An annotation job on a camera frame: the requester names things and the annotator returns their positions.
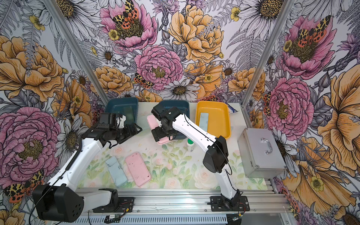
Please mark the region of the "yellow plastic tray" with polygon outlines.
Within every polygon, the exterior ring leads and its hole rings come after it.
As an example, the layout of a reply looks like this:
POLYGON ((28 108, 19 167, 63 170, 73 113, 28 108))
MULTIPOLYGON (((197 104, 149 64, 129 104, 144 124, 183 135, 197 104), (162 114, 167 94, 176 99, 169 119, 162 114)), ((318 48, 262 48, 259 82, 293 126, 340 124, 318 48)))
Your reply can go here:
POLYGON ((231 122, 228 106, 222 102, 200 101, 196 106, 196 125, 199 125, 200 113, 208 113, 208 133, 225 139, 231 137, 231 122))

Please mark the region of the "dark green case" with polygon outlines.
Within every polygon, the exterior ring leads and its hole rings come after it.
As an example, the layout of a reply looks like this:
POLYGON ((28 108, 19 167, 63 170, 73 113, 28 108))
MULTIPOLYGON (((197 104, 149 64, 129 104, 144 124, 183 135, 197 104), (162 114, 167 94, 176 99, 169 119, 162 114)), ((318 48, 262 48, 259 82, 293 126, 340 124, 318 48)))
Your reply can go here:
POLYGON ((124 107, 123 115, 126 116, 125 124, 132 124, 135 122, 135 117, 131 106, 124 107))

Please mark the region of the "dark teal tray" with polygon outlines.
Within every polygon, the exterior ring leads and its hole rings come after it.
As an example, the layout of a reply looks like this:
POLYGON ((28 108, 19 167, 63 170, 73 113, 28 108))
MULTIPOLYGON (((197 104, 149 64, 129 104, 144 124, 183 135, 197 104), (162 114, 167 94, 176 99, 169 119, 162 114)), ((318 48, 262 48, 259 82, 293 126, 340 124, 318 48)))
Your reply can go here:
MULTIPOLYGON (((189 103, 185 103, 185 101, 180 101, 180 103, 175 103, 175 100, 164 100, 159 103, 166 109, 170 109, 172 107, 178 108, 184 115, 189 117, 189 103)), ((178 131, 179 133, 173 140, 182 140, 186 139, 186 136, 178 131)))
POLYGON ((136 123, 138 113, 138 99, 135 97, 111 99, 105 108, 105 112, 125 115, 125 124, 136 123))

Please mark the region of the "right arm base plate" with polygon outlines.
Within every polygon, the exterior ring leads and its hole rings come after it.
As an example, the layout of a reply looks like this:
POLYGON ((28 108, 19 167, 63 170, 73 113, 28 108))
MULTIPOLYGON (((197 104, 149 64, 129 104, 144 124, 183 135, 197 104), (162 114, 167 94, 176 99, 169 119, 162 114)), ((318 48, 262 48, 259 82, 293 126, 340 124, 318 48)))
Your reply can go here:
POLYGON ((212 212, 249 212, 250 206, 246 196, 240 196, 237 201, 225 200, 223 196, 211 196, 210 202, 212 212))

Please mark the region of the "pink pencil case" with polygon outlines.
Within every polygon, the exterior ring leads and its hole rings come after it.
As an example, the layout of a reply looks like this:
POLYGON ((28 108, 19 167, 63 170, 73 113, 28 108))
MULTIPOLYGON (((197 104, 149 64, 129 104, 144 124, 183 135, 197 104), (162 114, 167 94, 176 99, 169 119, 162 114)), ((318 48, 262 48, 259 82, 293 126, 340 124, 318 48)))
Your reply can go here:
MULTIPOLYGON (((148 115, 147 122, 148 122, 151 130, 161 127, 161 122, 158 121, 154 115, 148 115)), ((175 136, 163 137, 159 141, 156 141, 156 143, 159 145, 166 144, 166 143, 171 142, 174 138, 175 138, 175 136)))
POLYGON ((135 184, 138 187, 143 186, 152 179, 151 174, 139 152, 135 152, 132 155, 126 157, 125 163, 135 184))

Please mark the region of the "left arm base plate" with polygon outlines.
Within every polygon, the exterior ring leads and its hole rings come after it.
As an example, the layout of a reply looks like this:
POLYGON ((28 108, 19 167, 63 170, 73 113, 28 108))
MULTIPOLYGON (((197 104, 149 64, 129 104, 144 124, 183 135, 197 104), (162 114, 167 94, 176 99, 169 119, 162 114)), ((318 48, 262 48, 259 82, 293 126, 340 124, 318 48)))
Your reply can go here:
POLYGON ((108 205, 93 209, 94 213, 124 213, 132 212, 134 207, 134 197, 115 197, 108 205))

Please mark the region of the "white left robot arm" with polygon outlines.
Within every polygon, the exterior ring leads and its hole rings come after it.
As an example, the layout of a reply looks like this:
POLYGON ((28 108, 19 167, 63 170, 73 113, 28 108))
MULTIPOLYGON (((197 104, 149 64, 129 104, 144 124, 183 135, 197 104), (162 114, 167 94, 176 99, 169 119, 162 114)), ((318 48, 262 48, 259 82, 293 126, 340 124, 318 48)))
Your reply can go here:
POLYGON ((32 192, 33 211, 41 220, 75 222, 83 212, 96 208, 117 211, 120 207, 118 192, 103 188, 78 195, 76 192, 81 176, 93 158, 106 144, 115 141, 122 144, 136 136, 142 128, 136 123, 126 123, 126 116, 102 113, 99 122, 88 128, 78 138, 78 148, 45 185, 38 185, 32 192))

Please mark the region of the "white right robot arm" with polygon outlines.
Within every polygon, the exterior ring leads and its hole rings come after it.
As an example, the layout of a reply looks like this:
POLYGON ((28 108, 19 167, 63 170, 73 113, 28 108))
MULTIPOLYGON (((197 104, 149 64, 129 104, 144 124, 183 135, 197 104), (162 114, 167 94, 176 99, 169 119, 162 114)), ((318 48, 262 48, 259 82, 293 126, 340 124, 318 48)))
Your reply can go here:
POLYGON ((161 138, 170 138, 182 133, 193 141, 205 152, 203 165, 215 174, 223 201, 221 206, 227 211, 238 210, 242 192, 233 185, 233 171, 229 165, 226 139, 204 131, 176 107, 166 109, 158 104, 153 107, 151 113, 161 123, 160 127, 151 131, 154 140, 159 141, 161 138))

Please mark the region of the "light blue case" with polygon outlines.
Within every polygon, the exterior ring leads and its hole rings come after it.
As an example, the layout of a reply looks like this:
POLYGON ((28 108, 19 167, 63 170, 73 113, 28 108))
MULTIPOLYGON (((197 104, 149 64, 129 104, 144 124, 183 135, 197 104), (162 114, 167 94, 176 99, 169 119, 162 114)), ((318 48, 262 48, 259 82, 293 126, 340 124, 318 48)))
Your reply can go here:
POLYGON ((207 112, 200 113, 199 127, 205 132, 208 131, 209 114, 207 112))
POLYGON ((108 159, 106 161, 106 166, 116 187, 121 187, 125 183, 127 183, 128 179, 116 157, 111 157, 110 159, 108 159))

